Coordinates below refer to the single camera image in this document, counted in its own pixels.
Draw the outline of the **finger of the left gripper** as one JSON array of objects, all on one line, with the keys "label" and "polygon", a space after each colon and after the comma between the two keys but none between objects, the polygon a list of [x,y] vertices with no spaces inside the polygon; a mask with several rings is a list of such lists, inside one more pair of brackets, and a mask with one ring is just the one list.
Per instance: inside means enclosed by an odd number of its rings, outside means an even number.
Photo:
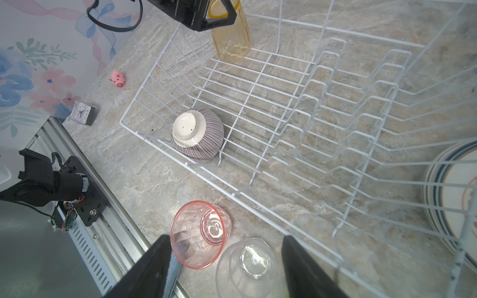
[{"label": "finger of the left gripper", "polygon": [[237,13],[232,1],[206,1],[205,13],[201,21],[201,31],[231,26],[235,23]]}]

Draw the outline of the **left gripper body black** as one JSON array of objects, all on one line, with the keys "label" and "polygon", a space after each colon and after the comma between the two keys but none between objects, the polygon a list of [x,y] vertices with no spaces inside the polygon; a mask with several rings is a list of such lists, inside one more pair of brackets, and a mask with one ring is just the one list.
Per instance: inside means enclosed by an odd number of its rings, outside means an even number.
[{"label": "left gripper body black", "polygon": [[209,1],[149,0],[149,3],[193,31],[207,30],[206,5]]}]

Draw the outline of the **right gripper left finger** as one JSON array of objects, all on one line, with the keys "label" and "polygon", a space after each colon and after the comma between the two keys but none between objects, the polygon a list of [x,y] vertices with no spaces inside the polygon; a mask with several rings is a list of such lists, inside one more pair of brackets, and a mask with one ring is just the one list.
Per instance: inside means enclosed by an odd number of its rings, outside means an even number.
[{"label": "right gripper left finger", "polygon": [[171,243],[168,235],[160,236],[140,260],[104,296],[106,298],[167,298],[168,271],[171,261]]}]

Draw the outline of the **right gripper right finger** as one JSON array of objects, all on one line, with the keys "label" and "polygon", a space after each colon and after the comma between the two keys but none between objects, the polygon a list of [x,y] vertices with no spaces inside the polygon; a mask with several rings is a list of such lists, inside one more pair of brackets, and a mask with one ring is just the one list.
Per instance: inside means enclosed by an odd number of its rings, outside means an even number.
[{"label": "right gripper right finger", "polygon": [[281,257],[291,298],[347,296],[293,236],[284,236]]}]

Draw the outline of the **yellow translucent plastic cup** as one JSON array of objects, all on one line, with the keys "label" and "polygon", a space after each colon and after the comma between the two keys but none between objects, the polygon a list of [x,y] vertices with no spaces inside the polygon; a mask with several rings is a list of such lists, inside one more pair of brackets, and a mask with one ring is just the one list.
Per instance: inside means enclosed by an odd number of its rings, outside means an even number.
[{"label": "yellow translucent plastic cup", "polygon": [[212,39],[217,56],[223,62],[237,63],[248,55],[252,48],[252,38],[241,1],[232,0],[237,13],[233,25],[212,29]]}]

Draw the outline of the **clear plastic cup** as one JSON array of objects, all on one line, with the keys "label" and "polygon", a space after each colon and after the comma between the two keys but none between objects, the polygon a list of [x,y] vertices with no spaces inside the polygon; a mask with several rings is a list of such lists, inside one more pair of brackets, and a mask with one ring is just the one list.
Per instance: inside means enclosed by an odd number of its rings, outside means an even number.
[{"label": "clear plastic cup", "polygon": [[216,267],[219,298],[283,298],[283,277],[275,253],[261,238],[229,246]]}]

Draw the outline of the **pink translucent plastic cup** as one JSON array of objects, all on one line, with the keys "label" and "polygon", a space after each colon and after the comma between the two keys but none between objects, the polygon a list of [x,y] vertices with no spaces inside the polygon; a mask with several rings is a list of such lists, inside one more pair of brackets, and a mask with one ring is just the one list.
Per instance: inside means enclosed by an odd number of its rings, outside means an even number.
[{"label": "pink translucent plastic cup", "polygon": [[220,256],[232,231],[232,219],[222,208],[191,201],[176,213],[171,225],[171,247],[189,269],[204,269]]}]

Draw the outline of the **white ribbed bowl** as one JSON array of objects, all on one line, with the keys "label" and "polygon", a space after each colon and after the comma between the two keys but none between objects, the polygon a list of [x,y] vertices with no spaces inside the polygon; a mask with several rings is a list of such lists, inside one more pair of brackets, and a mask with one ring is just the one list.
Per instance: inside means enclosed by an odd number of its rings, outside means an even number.
[{"label": "white ribbed bowl", "polygon": [[180,114],[171,130],[173,148],[195,163],[212,160],[222,148],[224,125],[209,109],[191,109]]}]

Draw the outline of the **white plate red green rim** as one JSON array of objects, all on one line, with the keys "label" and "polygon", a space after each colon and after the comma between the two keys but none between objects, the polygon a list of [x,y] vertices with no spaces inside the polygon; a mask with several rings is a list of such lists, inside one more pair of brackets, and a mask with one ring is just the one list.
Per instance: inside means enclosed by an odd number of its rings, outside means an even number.
[{"label": "white plate red green rim", "polygon": [[457,212],[466,215],[465,212],[467,211],[443,207],[440,197],[442,188],[444,186],[463,188],[471,187],[475,193],[477,192],[477,184],[459,185],[443,182],[444,175],[448,172],[452,165],[464,163],[464,161],[458,161],[457,158],[468,152],[469,149],[477,149],[477,142],[470,141],[455,144],[439,153],[432,161],[433,164],[427,167],[426,173],[424,175],[424,181],[427,184],[422,187],[421,191],[422,202],[429,206],[425,209],[427,219],[436,232],[445,235],[444,238],[441,238],[441,241],[453,253],[455,253],[458,248],[458,237],[456,238],[448,234],[444,225],[443,215],[445,211]]}]

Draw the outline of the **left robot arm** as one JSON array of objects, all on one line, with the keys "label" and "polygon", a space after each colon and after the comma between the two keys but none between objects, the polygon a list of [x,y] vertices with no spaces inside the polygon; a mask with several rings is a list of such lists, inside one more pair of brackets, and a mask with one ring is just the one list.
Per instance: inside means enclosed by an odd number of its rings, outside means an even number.
[{"label": "left robot arm", "polygon": [[[150,1],[168,17],[194,31],[208,31],[231,26],[237,13],[231,1],[220,1],[226,9],[226,17],[208,19],[209,1]],[[61,157],[54,152],[49,158],[29,149],[17,151],[2,149],[1,153],[1,200],[17,204],[43,207],[51,201],[82,200],[89,189],[86,174],[70,171],[63,163],[61,171],[52,165]]]}]

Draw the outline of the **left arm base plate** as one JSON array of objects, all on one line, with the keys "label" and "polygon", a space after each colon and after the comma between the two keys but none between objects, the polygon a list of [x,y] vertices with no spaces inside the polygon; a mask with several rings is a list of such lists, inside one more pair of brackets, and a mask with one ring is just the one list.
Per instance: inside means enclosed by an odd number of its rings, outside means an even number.
[{"label": "left arm base plate", "polygon": [[87,227],[96,222],[108,205],[99,183],[88,173],[82,162],[75,156],[69,157],[60,170],[54,171],[55,194],[60,214],[64,216],[60,228],[68,232],[75,219],[80,219]]}]

